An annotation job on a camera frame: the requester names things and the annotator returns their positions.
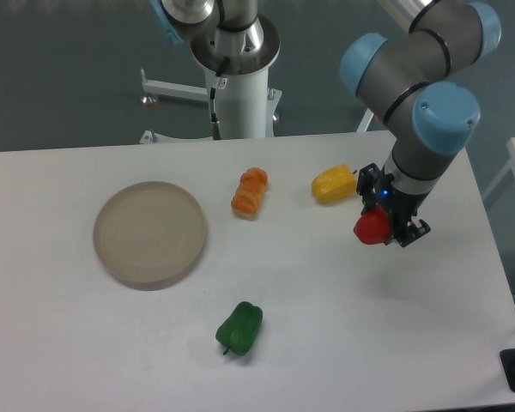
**plastic toy food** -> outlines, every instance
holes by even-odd
[[[357,182],[348,166],[341,164],[320,173],[311,188],[317,202],[331,203],[355,194]]]
[[[245,219],[256,217],[267,187],[267,173],[259,167],[248,169],[241,177],[239,188],[231,201],[233,212]]]
[[[259,326],[264,318],[261,308],[249,302],[240,302],[231,316],[215,333],[215,339],[233,353],[244,356],[256,340]]]
[[[391,236],[389,216],[377,205],[360,217],[353,231],[365,245],[385,243]]]

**gray floor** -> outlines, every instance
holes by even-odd
[[[515,136],[515,0],[491,0],[504,26],[500,48],[452,80],[470,89],[482,122],[469,153],[480,189],[509,158]],[[375,0],[262,0],[281,56],[270,85],[283,91],[277,135],[355,130],[365,107],[337,74],[364,33],[401,29]],[[136,144],[149,128],[175,137],[209,135],[205,106],[139,104],[148,78],[203,85],[187,45],[161,37],[145,0],[0,0],[0,151]],[[515,185],[488,211],[515,290]]]

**orange toy vegetable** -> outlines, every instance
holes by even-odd
[[[239,188],[231,201],[233,212],[245,219],[256,217],[267,187],[267,173],[259,167],[248,169],[240,177]]]

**yellow bell pepper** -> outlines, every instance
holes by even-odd
[[[319,203],[331,203],[355,194],[357,181],[348,166],[341,164],[320,173],[311,185]]]

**white metal stand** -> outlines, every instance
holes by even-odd
[[[176,84],[169,82],[158,82],[156,80],[147,80],[145,76],[145,71],[141,69],[141,78],[142,78],[142,89],[145,95],[142,98],[142,101],[148,101],[148,105],[151,106],[156,102],[159,96],[164,97],[173,97],[178,99],[192,100],[192,101],[202,101],[202,103],[207,103],[209,101],[209,95],[206,88],[197,88],[194,86],[186,86],[184,84]],[[265,122],[265,136],[266,137],[274,137],[275,132],[273,130],[274,122],[278,121],[279,115],[276,112],[276,108],[278,103],[282,97],[282,91],[274,88],[267,88],[267,113],[266,113],[266,122]],[[156,142],[162,142],[164,139],[175,139],[173,137],[166,137],[157,135],[159,138],[156,139]],[[150,138],[150,131],[145,132],[143,134],[141,143],[150,143],[152,139]]]
[[[357,132],[362,131],[368,131],[368,128],[370,127],[370,123],[374,119],[374,113],[372,110],[367,109],[367,111],[364,113],[364,116],[362,117],[362,120],[360,121],[359,127],[357,128]]]

